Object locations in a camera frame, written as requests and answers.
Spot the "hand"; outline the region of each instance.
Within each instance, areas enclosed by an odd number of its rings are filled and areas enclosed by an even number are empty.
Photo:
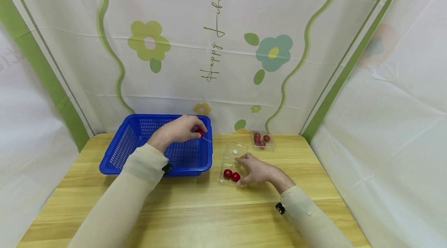
[[[168,124],[159,128],[149,139],[148,144],[157,148],[161,152],[173,142],[185,142],[189,139],[199,139],[200,134],[195,132],[208,131],[202,121],[197,116],[183,115]]]
[[[249,175],[239,180],[238,185],[250,182],[270,182],[279,193],[295,186],[295,183],[281,169],[259,160],[250,153],[235,158],[235,160],[244,163],[249,169]]]

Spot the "white backdrop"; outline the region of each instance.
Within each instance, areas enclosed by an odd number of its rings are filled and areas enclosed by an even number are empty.
[[[0,246],[15,247],[78,151],[28,61],[0,25]]]
[[[216,133],[299,133],[386,2],[13,1],[96,133],[134,111],[209,115]]]
[[[446,0],[395,0],[312,141],[374,247],[447,247],[446,77]]]

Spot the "green stripe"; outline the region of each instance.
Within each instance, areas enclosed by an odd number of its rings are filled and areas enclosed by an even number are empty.
[[[326,92],[327,87],[329,86],[330,82],[332,81],[332,78],[334,77],[334,75],[336,74],[336,72],[338,71],[338,68],[340,67],[341,63],[345,60],[347,54],[349,53],[349,51],[352,48],[352,45],[354,45],[355,41],[357,40],[357,38],[359,37],[360,33],[362,32],[362,30],[364,29],[366,23],[368,22],[368,20],[370,19],[371,15],[373,15],[374,10],[376,10],[377,5],[379,5],[381,0],[377,0],[376,3],[374,4],[374,6],[372,7],[371,11],[369,12],[368,16],[366,17],[365,21],[363,22],[363,24],[361,25],[359,31],[357,32],[357,34],[354,36],[354,39],[352,40],[351,44],[349,45],[348,49],[346,50],[345,54],[343,55],[343,57],[341,57],[340,62],[338,63],[338,65],[336,66],[334,72],[332,72],[331,77],[329,78],[329,80],[326,83],[326,86],[324,86],[324,89],[321,91],[321,94],[318,96],[317,101],[315,101],[314,106],[311,109],[311,112],[309,113],[305,123],[307,123],[307,121],[309,120],[309,117],[312,115],[312,111],[314,111],[315,107],[317,106],[318,102],[321,99],[321,96],[323,96],[323,93]]]
[[[318,108],[317,112],[315,113],[314,117],[310,121],[308,127],[306,128],[305,132],[303,133],[303,137],[308,141],[311,142],[312,138],[314,138],[315,133],[317,132],[318,128],[320,127],[321,123],[323,122],[324,116],[326,116],[327,111],[329,111],[329,107],[335,100],[335,97],[338,95],[338,92],[340,92],[341,87],[345,83],[346,79],[348,78],[349,74],[351,73],[352,69],[356,65],[357,61],[360,59],[360,56],[362,55],[363,51],[365,50],[366,46],[368,45],[368,42],[370,41],[371,37],[373,36],[374,32],[377,30],[377,27],[379,26],[380,22],[382,21],[383,16],[385,15],[386,11],[388,10],[392,0],[386,0],[385,5],[383,5],[382,9],[380,10],[379,14],[377,15],[376,19],[374,20],[371,27],[368,29],[367,33],[365,34],[364,38],[360,42],[359,46],[354,51],[354,54],[349,59],[348,63],[346,64],[343,71],[341,71],[341,74],[327,93],[326,97],[324,98],[323,102],[321,103],[321,106]]]
[[[109,44],[109,40],[107,40],[106,37],[106,31],[104,28],[104,16],[106,15],[108,8],[109,8],[109,0],[101,0],[98,7],[97,18],[96,18],[96,27],[98,29],[98,36],[100,41],[102,42],[102,45],[106,49],[107,53],[109,53],[109,55],[112,56],[112,58],[115,60],[115,62],[118,64],[118,67],[120,68],[120,75],[118,76],[115,85],[118,99],[120,100],[121,104],[124,106],[125,109],[127,109],[131,114],[135,114],[135,111],[132,109],[132,107],[130,107],[126,103],[126,101],[124,101],[123,95],[121,94],[121,85],[123,84],[124,77],[126,76],[126,69],[124,68],[124,65],[121,62],[120,58],[118,58],[117,54],[115,54],[115,52],[113,51],[111,45]]]
[[[310,31],[312,29],[312,25],[314,24],[314,22],[318,18],[318,16],[320,16],[330,6],[330,4],[332,4],[333,1],[334,0],[326,0],[326,2],[323,4],[323,6],[319,10],[317,10],[317,12],[315,12],[314,15],[312,15],[309,22],[307,23],[306,29],[305,29],[305,49],[303,51],[303,56],[301,56],[300,62],[294,68],[294,70],[291,71],[291,73],[282,82],[281,102],[280,102],[279,107],[277,108],[276,112],[272,116],[270,116],[270,118],[268,118],[267,121],[265,122],[265,130],[267,130],[267,131],[269,130],[270,122],[273,120],[273,118],[275,118],[280,113],[280,111],[282,110],[282,107],[284,106],[284,103],[286,102],[286,84],[287,84],[287,82],[293,75],[295,75],[297,73],[298,69],[301,68],[303,63],[306,62],[306,59],[307,59],[309,51],[310,51]]]
[[[0,0],[0,4],[0,21],[36,72],[81,151],[89,136],[79,114],[12,0]]]

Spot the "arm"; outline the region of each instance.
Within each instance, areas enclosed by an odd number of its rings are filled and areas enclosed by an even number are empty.
[[[247,153],[236,161],[247,165],[250,174],[238,184],[265,182],[273,184],[294,227],[310,248],[352,248],[340,229],[321,211],[306,193],[279,168]]]
[[[71,240],[70,248],[123,247],[144,200],[161,180],[168,163],[163,152],[172,142],[200,138],[191,133],[206,127],[196,116],[182,116],[156,131],[147,144],[127,159],[121,174],[91,210]]]

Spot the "black clip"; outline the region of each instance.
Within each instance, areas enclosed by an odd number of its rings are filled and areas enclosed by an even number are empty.
[[[284,208],[284,206],[282,206],[282,203],[278,202],[275,206],[276,210],[279,211],[279,213],[281,215],[283,215],[286,212],[286,209]]]
[[[172,168],[173,168],[172,165],[170,163],[168,163],[167,165],[163,166],[163,168],[161,170],[164,171],[165,174],[168,174]]]

